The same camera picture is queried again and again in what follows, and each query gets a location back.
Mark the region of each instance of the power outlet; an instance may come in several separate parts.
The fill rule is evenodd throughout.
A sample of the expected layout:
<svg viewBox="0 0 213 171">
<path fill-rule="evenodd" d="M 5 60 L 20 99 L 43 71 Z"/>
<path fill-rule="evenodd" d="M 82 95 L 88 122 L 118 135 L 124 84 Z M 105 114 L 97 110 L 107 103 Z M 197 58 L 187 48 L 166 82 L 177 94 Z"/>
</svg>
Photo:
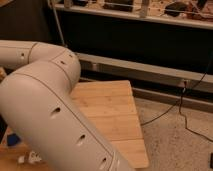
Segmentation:
<svg viewBox="0 0 213 171">
<path fill-rule="evenodd" d="M 179 87 L 183 87 L 184 88 L 185 86 L 188 86 L 190 84 L 190 81 L 191 80 L 185 79 L 185 78 L 181 79 L 181 81 L 179 83 Z"/>
</svg>

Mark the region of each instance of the dark panel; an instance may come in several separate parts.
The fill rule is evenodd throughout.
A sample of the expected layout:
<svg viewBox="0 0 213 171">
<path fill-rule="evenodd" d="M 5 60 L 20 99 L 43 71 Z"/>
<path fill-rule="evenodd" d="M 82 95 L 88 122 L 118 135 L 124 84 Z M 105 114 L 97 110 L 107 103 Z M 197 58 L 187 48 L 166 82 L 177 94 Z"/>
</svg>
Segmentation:
<svg viewBox="0 0 213 171">
<path fill-rule="evenodd" d="M 55 42 L 56 26 L 46 0 L 15 0 L 0 8 L 0 39 Z"/>
<path fill-rule="evenodd" d="M 80 13 L 60 16 L 67 44 L 78 52 L 204 72 L 213 49 L 210 30 Z"/>
</svg>

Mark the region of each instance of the wooden table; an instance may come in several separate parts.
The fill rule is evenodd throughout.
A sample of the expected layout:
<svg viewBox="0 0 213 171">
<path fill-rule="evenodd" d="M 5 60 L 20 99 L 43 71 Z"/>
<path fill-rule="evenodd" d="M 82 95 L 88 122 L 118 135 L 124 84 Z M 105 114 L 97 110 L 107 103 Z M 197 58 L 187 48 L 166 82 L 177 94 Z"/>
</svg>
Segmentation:
<svg viewBox="0 0 213 171">
<path fill-rule="evenodd" d="M 71 98 L 134 168 L 148 167 L 143 134 L 128 81 L 78 83 Z M 6 147 L 5 136 L 0 145 L 0 170 L 52 170 L 45 163 L 17 164 L 18 157 L 29 150 L 24 143 L 13 148 Z"/>
</svg>

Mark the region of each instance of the cable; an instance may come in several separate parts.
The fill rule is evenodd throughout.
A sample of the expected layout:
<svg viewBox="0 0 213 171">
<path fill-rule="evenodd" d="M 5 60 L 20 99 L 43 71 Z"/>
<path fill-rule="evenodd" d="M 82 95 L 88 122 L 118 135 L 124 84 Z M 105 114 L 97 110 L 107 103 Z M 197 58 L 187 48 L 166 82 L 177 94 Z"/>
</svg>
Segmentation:
<svg viewBox="0 0 213 171">
<path fill-rule="evenodd" d="M 154 119 L 151 119 L 151 120 L 149 120 L 149 121 L 147 121 L 147 122 L 145 122 L 145 123 L 142 123 L 141 126 L 148 125 L 148 124 L 154 122 L 155 120 L 161 118 L 162 116 L 166 115 L 167 113 L 169 113 L 170 110 L 172 110 L 172 109 L 177 105 L 177 103 L 178 103 L 179 101 L 180 101 L 180 99 L 178 99 L 173 105 L 171 105 L 165 112 L 163 112 L 162 114 L 160 114 L 159 116 L 157 116 L 157 117 L 154 118 Z"/>
<path fill-rule="evenodd" d="M 164 115 L 166 115 L 167 113 L 169 113 L 179 102 L 181 104 L 182 103 L 181 101 L 183 100 L 183 96 L 186 95 L 186 94 L 188 94 L 192 90 L 194 90 L 203 81 L 203 79 L 205 78 L 206 74 L 208 73 L 208 71 L 209 71 L 209 69 L 211 67 L 212 59 L 213 59 L 213 51 L 211 52 L 209 62 L 207 64 L 207 67 L 206 67 L 205 72 L 204 72 L 203 76 L 201 77 L 201 79 L 198 82 L 196 82 L 190 89 L 187 89 L 187 87 L 185 85 L 185 87 L 184 87 L 184 89 L 183 89 L 183 91 L 181 93 L 180 98 L 177 101 L 175 101 L 175 103 L 173 105 L 171 105 L 165 112 L 163 112 L 159 116 L 157 116 L 157 117 L 155 117 L 155 118 L 153 118 L 153 119 L 151 119 L 151 120 L 149 120 L 147 122 L 141 123 L 141 126 L 148 125 L 148 124 L 154 122 L 155 120 L 160 119 L 161 117 L 163 117 Z"/>
<path fill-rule="evenodd" d="M 188 128 L 188 119 L 187 119 L 187 116 L 184 115 L 184 114 L 182 113 L 182 111 L 181 111 L 182 105 L 183 105 L 183 97 L 184 97 L 184 93 L 182 93 L 182 95 L 181 95 L 181 97 L 180 97 L 179 114 L 180 114 L 181 116 L 184 117 L 184 122 L 185 122 L 185 124 L 184 124 L 185 126 L 184 126 L 184 127 L 185 127 L 185 129 L 186 129 L 187 131 L 189 131 L 189 132 L 191 132 L 191 133 L 193 133 L 193 134 L 195 134 L 195 135 L 197 135 L 197 136 L 199 136 L 199 137 L 201 137 L 201 138 L 203 138 L 203 139 L 205 139 L 205 140 L 210 141 L 210 142 L 213 143 L 213 139 L 211 139 L 211 138 L 209 138 L 209 137 L 207 137 L 207 136 L 205 136 L 205 135 L 203 135 L 203 134 L 200 134 L 200 133 L 198 133 L 198 132 L 196 132 L 196 131 L 193 131 L 192 129 Z"/>
</svg>

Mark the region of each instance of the small white object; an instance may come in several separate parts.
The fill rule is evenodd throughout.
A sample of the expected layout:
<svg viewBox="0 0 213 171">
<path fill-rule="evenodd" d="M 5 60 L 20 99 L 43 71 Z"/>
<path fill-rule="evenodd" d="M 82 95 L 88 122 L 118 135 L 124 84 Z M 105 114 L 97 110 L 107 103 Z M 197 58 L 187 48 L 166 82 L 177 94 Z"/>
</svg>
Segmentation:
<svg viewBox="0 0 213 171">
<path fill-rule="evenodd" d="M 39 163 L 41 161 L 42 161 L 41 157 L 36 152 L 34 152 L 34 151 L 30 152 L 29 157 L 28 157 L 28 162 L 30 164 Z"/>
<path fill-rule="evenodd" d="M 18 158 L 18 164 L 24 164 L 25 163 L 25 156 L 20 156 Z"/>
</svg>

